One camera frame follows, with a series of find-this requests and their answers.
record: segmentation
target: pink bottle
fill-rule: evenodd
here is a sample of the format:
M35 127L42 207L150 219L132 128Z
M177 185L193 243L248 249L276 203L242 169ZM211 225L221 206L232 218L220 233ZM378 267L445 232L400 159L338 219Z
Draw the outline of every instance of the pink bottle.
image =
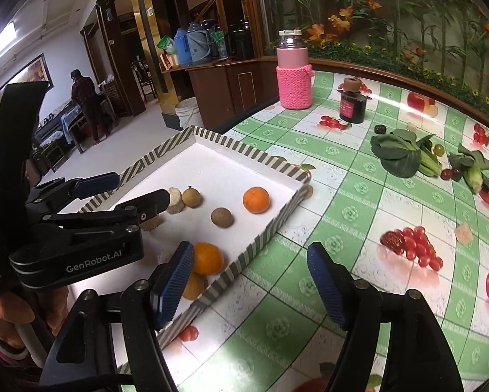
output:
M306 109L312 105L312 66L301 31L279 31L277 77L279 100L285 109Z

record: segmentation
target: mandarin orange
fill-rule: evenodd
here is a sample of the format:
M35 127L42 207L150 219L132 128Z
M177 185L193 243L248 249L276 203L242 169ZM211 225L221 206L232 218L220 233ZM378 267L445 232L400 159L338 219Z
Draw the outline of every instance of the mandarin orange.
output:
M262 187L252 187L243 195L243 205L253 214L262 214L270 207L270 195Z
M194 246L194 273L201 275L217 274L225 265L221 250L210 243L200 242Z

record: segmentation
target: person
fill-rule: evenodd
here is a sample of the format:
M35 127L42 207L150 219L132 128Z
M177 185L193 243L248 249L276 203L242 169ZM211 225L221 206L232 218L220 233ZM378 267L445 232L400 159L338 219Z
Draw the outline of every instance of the person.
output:
M61 287L45 293L45 317L52 333L57 335L68 315L69 288ZM41 374L35 366L14 324L34 320L34 312L26 301L14 293L0 296L0 362L8 375L21 382L38 382Z
M83 77L79 69L73 70L70 73L70 78L74 81L72 85L72 100L81 106L83 115L92 130L94 145L96 145L100 142L97 125L105 131L107 137L110 135L110 131L103 120L99 97L95 93L95 85L90 77Z

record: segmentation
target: white bucket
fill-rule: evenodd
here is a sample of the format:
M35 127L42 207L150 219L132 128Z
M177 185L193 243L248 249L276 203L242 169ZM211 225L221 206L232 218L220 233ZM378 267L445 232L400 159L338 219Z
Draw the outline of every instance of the white bucket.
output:
M186 129L191 125L200 126L202 128L205 127L195 97L190 97L189 99L176 104L176 114L179 117L179 124L183 129Z

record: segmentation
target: plant mural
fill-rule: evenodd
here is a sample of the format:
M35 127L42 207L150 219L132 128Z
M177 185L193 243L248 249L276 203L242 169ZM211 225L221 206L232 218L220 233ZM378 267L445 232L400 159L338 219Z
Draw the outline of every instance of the plant mural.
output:
M489 116L489 20L471 0L261 0L267 54L301 29L311 57L403 74Z

